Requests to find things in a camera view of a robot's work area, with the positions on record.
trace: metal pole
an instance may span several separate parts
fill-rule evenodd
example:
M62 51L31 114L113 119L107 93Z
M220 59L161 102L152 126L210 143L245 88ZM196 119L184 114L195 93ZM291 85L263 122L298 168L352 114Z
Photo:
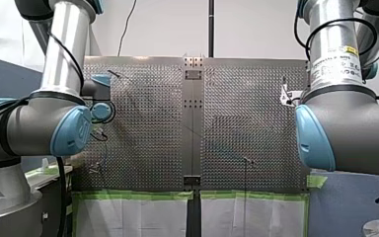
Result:
M208 4L208 57L214 57L214 0Z

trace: perforated metal panel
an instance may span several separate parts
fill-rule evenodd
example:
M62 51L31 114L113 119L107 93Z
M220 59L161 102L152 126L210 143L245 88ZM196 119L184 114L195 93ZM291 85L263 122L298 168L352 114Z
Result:
M104 125L109 140L92 139L80 154L75 190L183 189L181 58L87 58L85 74L112 77L113 122Z
M294 109L279 101L282 77L289 90L304 89L305 66L298 60L205 59L204 190L306 189Z
M298 159L294 109L279 97L282 77L289 90L304 89L305 62L203 58L192 81L189 63L87 58L87 78L119 75L112 79L117 113L104 125L109 141L92 140L79 155L74 190L180 191L184 174L200 171L204 190L303 192L308 170Z

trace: metal bracket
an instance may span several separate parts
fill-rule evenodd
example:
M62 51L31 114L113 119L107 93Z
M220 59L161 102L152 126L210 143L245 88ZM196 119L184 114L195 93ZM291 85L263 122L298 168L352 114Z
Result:
M200 70L187 70L186 71L186 80L201 80Z
M201 176L184 176L184 186L199 186Z
M184 57L184 66L185 67L193 67L193 68L201 68L202 67L203 57Z
M287 107L296 107L295 101L300 101L303 91L287 91L287 84L281 86L281 104Z

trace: sticker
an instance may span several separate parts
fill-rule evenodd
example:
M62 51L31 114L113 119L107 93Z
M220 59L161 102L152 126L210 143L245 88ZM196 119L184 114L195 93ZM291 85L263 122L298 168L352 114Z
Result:
M349 52L356 56L359 56L358 49L351 46L340 46L340 47L333 47L328 49L328 53L331 52Z
M314 82L354 80L362 81L359 57L351 52L329 53L312 66Z

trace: white label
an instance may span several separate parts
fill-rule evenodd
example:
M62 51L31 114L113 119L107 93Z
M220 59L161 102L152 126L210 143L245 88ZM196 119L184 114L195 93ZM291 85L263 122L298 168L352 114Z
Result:
M322 80L361 81L361 66L358 56L348 52L335 52L319 58L313 63L312 78Z

